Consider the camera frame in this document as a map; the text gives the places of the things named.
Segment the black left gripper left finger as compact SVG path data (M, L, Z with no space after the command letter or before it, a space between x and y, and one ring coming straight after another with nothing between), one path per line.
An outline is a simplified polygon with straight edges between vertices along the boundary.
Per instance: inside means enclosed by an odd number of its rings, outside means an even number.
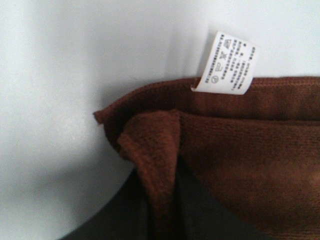
M153 240L150 205L134 169L120 190L93 217L63 240Z

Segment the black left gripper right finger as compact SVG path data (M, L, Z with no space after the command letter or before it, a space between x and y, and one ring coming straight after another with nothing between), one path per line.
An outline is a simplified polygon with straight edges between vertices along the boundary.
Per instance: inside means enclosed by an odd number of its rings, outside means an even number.
M248 238L247 227L205 190L182 157L178 158L175 183L180 240Z

